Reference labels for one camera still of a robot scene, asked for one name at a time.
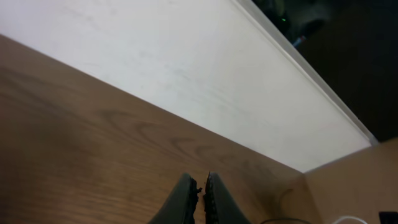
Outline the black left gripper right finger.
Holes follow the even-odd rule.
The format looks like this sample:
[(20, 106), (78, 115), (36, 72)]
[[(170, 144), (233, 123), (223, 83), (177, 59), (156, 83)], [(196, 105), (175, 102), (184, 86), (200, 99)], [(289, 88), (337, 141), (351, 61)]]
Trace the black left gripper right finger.
[(206, 224), (250, 224), (216, 172), (209, 172), (205, 195)]

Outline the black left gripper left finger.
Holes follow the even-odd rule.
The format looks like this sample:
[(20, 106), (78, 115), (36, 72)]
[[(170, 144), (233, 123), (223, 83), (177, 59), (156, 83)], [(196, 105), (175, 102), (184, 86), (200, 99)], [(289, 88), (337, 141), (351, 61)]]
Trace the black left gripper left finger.
[(182, 174), (149, 224), (194, 224), (194, 213), (201, 190), (202, 188), (197, 188), (196, 180), (189, 174)]

